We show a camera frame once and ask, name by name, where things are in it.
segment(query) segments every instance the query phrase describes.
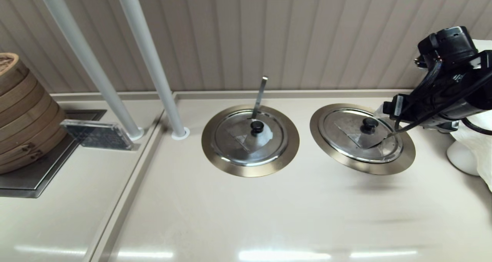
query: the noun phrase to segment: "metal plate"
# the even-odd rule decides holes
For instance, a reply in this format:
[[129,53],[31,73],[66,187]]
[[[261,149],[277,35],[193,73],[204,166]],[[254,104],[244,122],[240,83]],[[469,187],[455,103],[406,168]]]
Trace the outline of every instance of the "metal plate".
[[311,134],[314,140],[325,153],[327,153],[329,156],[331,156],[338,162],[352,169],[362,171],[365,173],[376,174],[376,175],[396,174],[404,171],[405,169],[408,169],[408,167],[411,166],[413,160],[415,160],[415,146],[413,145],[412,139],[406,132],[399,134],[399,137],[402,141],[402,150],[401,153],[399,154],[399,157],[397,157],[396,159],[390,162],[371,163],[371,162],[355,160],[349,157],[349,155],[346,155],[340,152],[339,150],[337,150],[336,148],[332,147],[325,140],[325,138],[323,138],[323,135],[320,132],[319,129],[320,119],[323,118],[323,116],[327,115],[327,113],[329,113],[330,111],[342,110],[346,108],[365,111],[370,113],[371,115],[372,113],[374,113],[374,110],[371,108],[367,108],[355,104],[346,104],[346,103],[331,104],[318,109],[311,117],[311,122],[309,124],[309,127],[311,129]]
[[291,122],[287,116],[283,115],[279,111],[261,106],[259,109],[258,119],[261,119],[261,115],[269,116],[279,123],[279,127],[283,129],[281,132],[285,134],[285,139],[280,142],[274,142],[274,150],[272,155],[261,155],[260,163],[244,164],[234,163],[231,160],[224,157],[221,151],[218,151],[216,147],[215,135],[217,128],[224,122],[228,116],[236,115],[237,113],[249,112],[252,113],[253,109],[249,105],[233,106],[226,110],[221,111],[215,115],[205,126],[202,133],[202,148],[205,156],[208,160],[214,164],[220,170],[230,173],[236,176],[242,177],[259,177],[266,176],[277,171],[280,171],[283,167],[295,157],[299,148],[299,134],[293,122]]
[[[67,118],[99,120],[106,110],[65,110]],[[0,175],[0,197],[36,198],[78,146],[69,135],[38,161]]]

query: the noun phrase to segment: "white cloth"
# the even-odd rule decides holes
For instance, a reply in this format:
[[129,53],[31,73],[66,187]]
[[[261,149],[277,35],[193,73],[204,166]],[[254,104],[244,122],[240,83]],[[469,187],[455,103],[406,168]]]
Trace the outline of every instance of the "white cloth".
[[492,41],[491,40],[475,40],[472,39],[475,48],[477,48],[478,52],[482,52],[484,50],[492,50]]
[[[481,128],[492,130],[492,110],[467,117],[470,122]],[[492,192],[492,136],[480,134],[460,122],[460,127],[451,135],[467,146],[477,160],[477,171]]]

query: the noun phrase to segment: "metal ladle handle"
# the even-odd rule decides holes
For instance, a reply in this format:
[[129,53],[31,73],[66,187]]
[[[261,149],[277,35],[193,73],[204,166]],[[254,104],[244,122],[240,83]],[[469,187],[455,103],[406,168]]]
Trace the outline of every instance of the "metal ladle handle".
[[265,90],[267,81],[268,81],[268,76],[263,76],[263,78],[261,79],[260,91],[258,92],[258,97],[256,97],[256,102],[253,108],[253,115],[251,115],[251,118],[256,118],[256,115],[258,114],[258,109],[260,108],[260,102],[263,97],[263,91]]

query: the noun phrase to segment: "round cooktop well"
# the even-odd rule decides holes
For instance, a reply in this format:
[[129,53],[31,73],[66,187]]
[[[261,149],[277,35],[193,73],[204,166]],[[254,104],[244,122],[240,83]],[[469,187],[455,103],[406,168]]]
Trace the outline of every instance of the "round cooktop well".
[[228,108],[214,116],[202,134],[202,148],[217,168],[258,177],[285,167],[297,153],[299,134],[279,111],[261,106],[252,119],[251,106]]
[[413,141],[406,132],[383,140],[394,129],[373,113],[354,104],[324,106],[311,117],[311,134],[328,155],[352,169],[378,175],[404,171],[415,159]]

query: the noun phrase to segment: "black cable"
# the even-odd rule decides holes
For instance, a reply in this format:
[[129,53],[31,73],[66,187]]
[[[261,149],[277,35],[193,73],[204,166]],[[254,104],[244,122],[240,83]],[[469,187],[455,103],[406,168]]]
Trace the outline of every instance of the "black cable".
[[394,134],[398,134],[398,133],[401,133],[401,132],[407,132],[410,129],[412,129],[412,128],[418,126],[418,125],[420,125],[422,122],[425,122],[426,120],[434,117],[435,115],[437,115],[438,113],[440,113],[444,109],[446,109],[446,108],[452,106],[453,104],[455,104],[455,102],[457,102],[458,100],[471,95],[478,88],[480,88],[481,86],[483,86],[487,82],[489,82],[490,81],[489,80],[490,77],[492,77],[492,70],[489,71],[487,74],[485,74],[482,78],[480,78],[472,86],[466,88],[465,90],[462,90],[461,93],[457,94],[455,97],[452,97],[451,99],[449,99],[448,101],[446,101],[444,104],[442,104],[438,108],[435,108],[434,110],[432,110],[431,112],[429,112],[427,115],[425,115],[422,118],[416,120],[415,122],[407,125],[406,127],[403,127],[401,129],[395,130],[394,132],[392,132],[392,134],[394,135]]
[[428,71],[422,82],[420,82],[417,87],[410,93],[408,96],[408,100],[410,101],[408,105],[400,112],[397,119],[395,120],[394,129],[397,130],[399,127],[399,123],[401,121],[401,116],[416,102],[419,97],[422,97],[422,92],[428,92],[429,87],[434,83],[436,77],[439,75],[439,72],[442,68],[442,59],[438,59],[435,61],[434,67],[432,70]]
[[439,72],[442,69],[442,59],[437,59],[435,61],[434,67],[432,70],[428,71],[422,82],[410,93],[413,97],[418,97],[420,92],[427,92],[429,87],[434,83],[436,77],[439,75]]
[[473,130],[474,132],[478,132],[480,134],[485,134],[485,135],[490,135],[492,136],[492,130],[488,130],[488,129],[484,129],[484,128],[481,128],[477,125],[474,125],[472,122],[470,122],[469,119],[467,118],[463,118],[462,119],[462,122],[464,123],[464,125],[466,125],[469,129]]

